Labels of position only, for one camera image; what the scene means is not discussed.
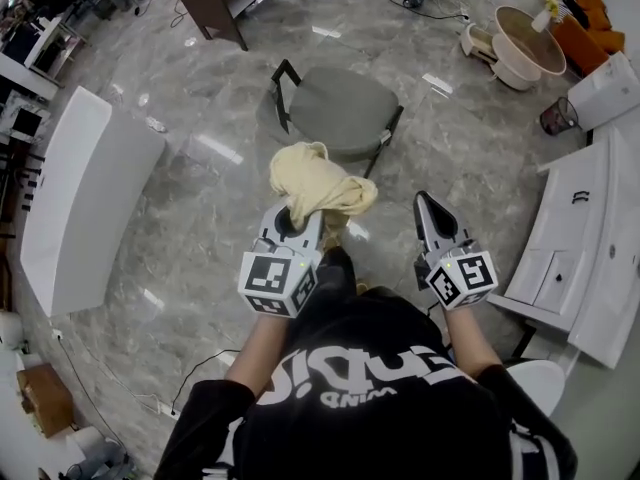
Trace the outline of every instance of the beige cloth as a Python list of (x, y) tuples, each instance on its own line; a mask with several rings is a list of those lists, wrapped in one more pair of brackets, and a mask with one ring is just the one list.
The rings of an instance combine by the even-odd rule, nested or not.
[(296, 229), (314, 211), (325, 210), (325, 232), (334, 236), (347, 225), (349, 216), (364, 213), (378, 197), (375, 183), (349, 176), (329, 161), (321, 142), (298, 142), (278, 151), (271, 160), (271, 187), (288, 196)]

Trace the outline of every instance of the wire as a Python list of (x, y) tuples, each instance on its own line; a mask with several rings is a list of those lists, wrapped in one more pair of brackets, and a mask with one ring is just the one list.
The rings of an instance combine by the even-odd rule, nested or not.
[[(109, 380), (114, 381), (116, 384), (118, 384), (120, 387), (122, 387), (124, 390), (126, 390), (133, 398), (135, 398), (136, 402), (138, 402), (142, 407), (144, 407), (145, 409), (149, 409), (150, 411), (154, 412), (155, 414), (162, 414), (160, 412), (160, 399), (158, 398), (157, 395), (139, 395), (137, 393), (134, 393), (133, 391), (131, 391), (129, 389), (129, 387), (127, 385), (125, 385), (117, 376), (115, 373), (113, 373), (113, 370), (111, 368), (109, 368), (108, 365), (106, 365), (105, 363), (103, 363), (102, 361), (100, 361), (100, 359), (98, 359), (96, 356), (93, 355), (93, 352), (91, 352), (91, 350), (89, 350), (89, 347), (87, 347), (84, 342), (80, 341), (80, 343), (82, 343), (82, 346), (85, 348), (85, 350), (89, 353), (89, 355), (93, 358), (93, 360), (98, 363), (101, 364), (102, 366), (104, 366), (107, 370), (109, 370), (109, 374), (105, 373), (105, 371), (100, 368), (98, 366), (98, 369), (102, 372), (102, 374), (107, 377)], [(154, 409), (153, 407), (148, 406), (147, 404), (142, 403), (140, 400), (138, 400), (138, 398), (153, 398), (156, 401), (156, 408)]]
[(211, 357), (207, 357), (204, 361), (198, 363), (197, 365), (195, 365), (193, 367), (193, 369), (189, 372), (189, 374), (184, 378), (184, 380), (182, 381), (182, 385), (180, 386), (180, 389), (178, 390), (178, 394), (176, 395), (176, 397), (173, 399), (173, 402), (171, 402), (171, 415), (175, 416), (176, 412), (174, 411), (174, 407), (176, 405), (176, 401), (178, 400), (178, 397), (180, 396), (180, 393), (182, 393), (182, 388), (184, 388), (184, 385), (187, 383), (187, 381), (189, 380), (189, 377), (191, 377), (193, 375), (193, 372), (195, 372), (200, 366), (202, 366), (204, 363), (206, 363), (207, 361), (210, 361), (211, 359), (214, 359), (216, 357), (218, 357), (220, 354), (223, 354), (224, 352), (236, 352), (236, 353), (240, 353), (239, 350), (234, 350), (234, 349), (230, 349), (230, 348), (226, 348), (224, 350), (221, 350), (220, 352), (218, 352), (217, 354), (212, 355)]
[(69, 360), (69, 364), (71, 365), (71, 369), (73, 370), (73, 373), (75, 374), (76, 379), (78, 379), (78, 382), (80, 383), (80, 387), (82, 388), (82, 391), (84, 391), (84, 394), (87, 395), (87, 399), (89, 400), (89, 402), (91, 403), (91, 405), (95, 409), (95, 411), (98, 414), (98, 416), (100, 416), (100, 419), (102, 420), (102, 422), (111, 431), (111, 433), (116, 438), (118, 443), (120, 443), (120, 446), (122, 446), (122, 449), (124, 450), (124, 453), (126, 455), (129, 455), (129, 452), (127, 451), (127, 447), (122, 442), (122, 439), (120, 439), (118, 434), (116, 434), (115, 431), (111, 428), (111, 426), (109, 426), (109, 424), (107, 423), (107, 420), (104, 419), (104, 416), (102, 416), (102, 413), (100, 412), (100, 410), (98, 409), (96, 404), (93, 403), (93, 400), (91, 399), (91, 396), (89, 396), (89, 392), (87, 391), (87, 388), (84, 387), (84, 384), (80, 380), (80, 375), (78, 375), (78, 372), (76, 371), (76, 367), (73, 366), (73, 361), (71, 360), (71, 356), (69, 356), (69, 353), (67, 352), (67, 349), (64, 348), (64, 345), (62, 344), (62, 340), (60, 339), (60, 336), (58, 336), (58, 344), (60, 345), (60, 348), (64, 352), (64, 355), (67, 356), (67, 359)]
[(454, 18), (464, 18), (467, 20), (469, 19), (469, 16), (466, 14), (452, 14), (450, 16), (432, 16), (431, 14), (418, 12), (415, 9), (412, 9), (411, 7), (407, 7), (404, 4), (404, 0), (402, 0), (402, 3), (396, 2), (395, 0), (389, 0), (389, 2), (391, 2), (393, 5), (397, 5), (398, 7), (402, 7), (403, 9), (406, 9), (407, 11), (410, 11), (413, 14), (417, 14), (418, 16), (423, 16), (424, 18), (431, 18), (432, 20), (448, 20), (448, 19), (454, 19)]
[(145, 14), (147, 14), (147, 11), (149, 10), (149, 6), (151, 5), (151, 2), (153, 2), (153, 0), (149, 0), (147, 2), (147, 6), (144, 8), (144, 11), (140, 12), (140, 7), (137, 7), (138, 9), (138, 13), (136, 14), (136, 16), (138, 18), (140, 18), (141, 16), (144, 16)]
[(180, 3), (180, 0), (176, 0), (176, 5), (173, 6), (173, 12), (175, 12), (177, 14), (177, 16), (171, 20), (171, 23), (169, 24), (169, 27), (171, 27), (171, 28), (176, 28), (178, 25), (180, 25), (180, 23), (182, 23), (182, 20), (184, 19), (184, 17), (187, 14), (189, 14), (187, 11), (185, 11), (185, 12), (178, 11), (178, 4), (179, 3)]
[[(447, 2), (449, 0), (433, 0), (433, 1), (436, 3), (436, 5), (438, 6), (438, 9), (442, 14), (446, 14), (447, 12), (450, 12), (443, 9), (441, 5), (443, 2)], [(470, 8), (469, 4), (463, 0), (451, 0), (451, 1), (453, 1), (454, 5), (457, 4), (458, 12), (460, 12), (461, 14), (464, 14), (465, 10)], [(459, 19), (458, 21), (460, 21), (461, 23), (466, 23), (464, 19)]]

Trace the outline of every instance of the white cabinet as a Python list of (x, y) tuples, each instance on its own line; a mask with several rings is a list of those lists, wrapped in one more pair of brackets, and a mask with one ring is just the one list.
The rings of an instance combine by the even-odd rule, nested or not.
[(640, 176), (615, 127), (540, 168), (548, 180), (504, 296), (489, 302), (568, 333), (614, 367), (640, 302)]

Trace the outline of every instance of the electrical cord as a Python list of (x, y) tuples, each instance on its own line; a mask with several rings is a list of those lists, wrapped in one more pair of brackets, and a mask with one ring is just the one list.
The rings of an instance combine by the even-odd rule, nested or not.
[[(87, 351), (87, 353), (91, 356), (91, 358), (98, 363), (99, 365), (104, 366), (109, 373), (107, 374), (102, 368), (100, 368), (100, 366), (98, 366), (98, 369), (102, 372), (102, 374), (107, 377), (109, 380), (113, 380), (116, 384), (118, 384), (121, 388), (123, 388), (125, 391), (127, 391), (127, 393), (129, 393), (135, 400), (136, 402), (138, 402), (142, 407), (144, 407), (145, 409), (148, 409), (149, 411), (155, 413), (155, 414), (162, 414), (160, 412), (160, 410), (158, 409), (160, 407), (160, 400), (158, 399), (157, 395), (139, 395), (137, 393), (134, 393), (133, 391), (131, 391), (126, 384), (124, 384), (124, 382), (122, 382), (115, 373), (113, 373), (113, 370), (111, 368), (109, 368), (108, 365), (106, 365), (105, 363), (103, 363), (102, 361), (100, 361), (96, 356), (93, 355), (93, 352), (91, 352), (91, 350), (89, 350), (89, 347), (87, 347), (82, 341), (80, 342), (82, 343), (82, 346), (84, 347), (84, 349)], [(142, 403), (140, 400), (138, 400), (138, 398), (153, 398), (156, 401), (156, 408), (154, 409), (153, 407)]]
[(140, 6), (136, 7), (133, 11), (133, 13), (140, 18), (141, 16), (144, 16), (145, 14), (147, 14), (147, 11), (149, 10), (149, 6), (151, 5), (151, 2), (153, 2), (153, 0), (149, 0), (147, 2), (147, 6), (144, 8), (144, 11), (140, 12)]
[(431, 304), (431, 306), (429, 306), (427, 308), (427, 314), (433, 309), (435, 308), (438, 304), (440, 304), (440, 302), (434, 302), (433, 304)]
[(239, 350), (234, 350), (234, 349), (230, 349), (230, 348), (226, 348), (224, 350), (221, 350), (220, 352), (212, 355), (211, 357), (207, 357), (204, 361), (198, 363), (197, 365), (195, 365), (193, 367), (193, 369), (189, 372), (189, 374), (184, 378), (184, 380), (182, 381), (182, 385), (180, 386), (180, 389), (178, 389), (178, 394), (176, 395), (176, 397), (173, 399), (173, 402), (171, 402), (171, 415), (175, 416), (176, 411), (174, 410), (174, 407), (176, 405), (176, 401), (178, 400), (178, 397), (180, 396), (180, 393), (182, 393), (182, 388), (184, 388), (185, 384), (187, 383), (187, 381), (189, 380), (189, 377), (191, 377), (193, 375), (193, 372), (195, 372), (200, 366), (202, 366), (204, 363), (206, 363), (207, 361), (210, 361), (211, 359), (214, 359), (216, 357), (218, 357), (220, 354), (223, 354), (224, 352), (235, 352), (235, 353), (240, 353)]
[(184, 19), (184, 17), (187, 14), (189, 14), (187, 11), (185, 11), (185, 12), (178, 11), (178, 4), (179, 3), (180, 3), (180, 0), (176, 0), (176, 5), (173, 6), (173, 12), (175, 12), (177, 14), (177, 16), (171, 20), (171, 23), (169, 24), (169, 27), (171, 27), (171, 28), (176, 28), (178, 25), (180, 25), (180, 23), (182, 23), (182, 20)]
[(449, 20), (449, 19), (455, 19), (455, 18), (464, 18), (465, 20), (469, 19), (469, 16), (467, 14), (451, 14), (449, 16), (432, 16), (431, 14), (419, 12), (411, 7), (407, 7), (404, 3), (404, 0), (402, 0), (402, 3), (396, 2), (395, 0), (389, 0), (389, 2), (391, 2), (393, 5), (397, 5), (398, 7), (402, 7), (403, 9), (406, 9), (407, 11), (410, 11), (413, 14), (417, 14), (418, 16), (422, 16), (424, 18), (431, 18), (432, 20)]
[(102, 422), (109, 429), (109, 431), (113, 434), (113, 436), (116, 438), (118, 443), (120, 443), (120, 446), (122, 446), (122, 449), (124, 450), (125, 455), (128, 456), (129, 452), (127, 451), (127, 447), (122, 442), (122, 439), (120, 439), (118, 434), (116, 434), (115, 431), (111, 428), (111, 426), (107, 423), (107, 421), (104, 419), (104, 416), (102, 416), (102, 413), (100, 412), (100, 410), (98, 409), (96, 404), (93, 403), (93, 400), (91, 399), (91, 396), (89, 396), (89, 392), (87, 391), (87, 388), (84, 387), (84, 384), (82, 383), (82, 380), (80, 380), (80, 375), (78, 375), (76, 367), (73, 365), (73, 361), (71, 360), (71, 356), (67, 352), (67, 349), (62, 344), (62, 340), (60, 339), (60, 336), (58, 336), (58, 344), (60, 345), (60, 348), (64, 352), (64, 355), (67, 356), (67, 360), (69, 361), (69, 364), (71, 365), (71, 369), (73, 370), (73, 373), (75, 374), (76, 379), (78, 379), (78, 382), (80, 383), (80, 387), (82, 388), (82, 391), (84, 391), (84, 394), (87, 396), (87, 399), (89, 400), (89, 402), (91, 403), (91, 405), (95, 409), (95, 411), (98, 414), (98, 416), (100, 416), (100, 419), (102, 420)]

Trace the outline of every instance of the gray tiled floor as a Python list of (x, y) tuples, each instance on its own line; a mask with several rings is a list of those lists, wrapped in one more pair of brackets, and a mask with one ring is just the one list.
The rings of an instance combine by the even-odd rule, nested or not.
[[(462, 1), (490, 30), (496, 5), (531, 13), (542, 5)], [(396, 138), (372, 175), (379, 200), (353, 219), (345, 246), (360, 276), (395, 287), (421, 307), (428, 301), (412, 271), (415, 191), (432, 190), (459, 206), (504, 283), (535, 216), (541, 189), (535, 165), (583, 141), (572, 133), (546, 137), (535, 122), (575, 83), (570, 75), (545, 77), (530, 92), (514, 92), (492, 80), (486, 65), (464, 57), (458, 21), (418, 17), (387, 0), (265, 0), (240, 21), (250, 48), (244, 53), (234, 43), (203, 40), (189, 17), (169, 28), (174, 3), (154, 0), (140, 18), (117, 14), (95, 24), (93, 47), (81, 53), (53, 103), (59, 115), (83, 85), (168, 129), (169, 146), (125, 232), (105, 304), (51, 322), (62, 329), (101, 412), (148, 472), (172, 421), (143, 408), (152, 400), (136, 400), (111, 377), (135, 393), (170, 402), (194, 364), (218, 349), (240, 347), (247, 336), (253, 317), (235, 292), (235, 278), (262, 211), (274, 201), (268, 165), (278, 149), (257, 129), (254, 111), (282, 58), (301, 73), (317, 64), (367, 73), (405, 105)], [(460, 10), (452, 0), (440, 6)], [(440, 13), (433, 0), (423, 11)], [(440, 87), (423, 80), (426, 73), (440, 79)], [(362, 172), (361, 165), (348, 168)], [(17, 260), (19, 247), (19, 239), (10, 245), (14, 299), (29, 336), (61, 372), (84, 415), (104, 429), (50, 338), (50, 324)], [(476, 312), (490, 341), (508, 355), (520, 338), (518, 325), (488, 305)], [(223, 373), (224, 365), (211, 361), (194, 377)]]

